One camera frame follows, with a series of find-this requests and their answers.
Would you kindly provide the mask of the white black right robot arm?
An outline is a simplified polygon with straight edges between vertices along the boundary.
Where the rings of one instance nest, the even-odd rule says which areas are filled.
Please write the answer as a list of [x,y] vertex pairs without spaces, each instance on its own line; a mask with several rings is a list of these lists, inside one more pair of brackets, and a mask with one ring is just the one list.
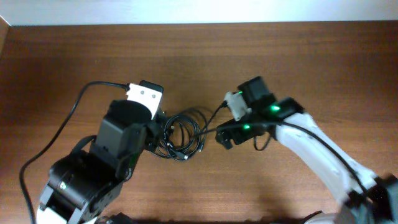
[[356,162],[296,100],[278,100],[255,77],[227,92],[223,104],[233,118],[216,128],[219,144],[231,149],[268,133],[304,161],[340,206],[336,213],[313,213],[302,223],[397,223],[397,177],[382,178]]

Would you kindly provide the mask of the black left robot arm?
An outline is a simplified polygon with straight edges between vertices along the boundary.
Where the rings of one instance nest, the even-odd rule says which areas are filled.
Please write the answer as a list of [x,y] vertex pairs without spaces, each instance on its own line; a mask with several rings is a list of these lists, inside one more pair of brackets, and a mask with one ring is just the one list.
[[114,100],[96,135],[81,139],[49,170],[40,196],[38,223],[94,223],[115,200],[143,150],[153,151],[165,115],[129,100]]

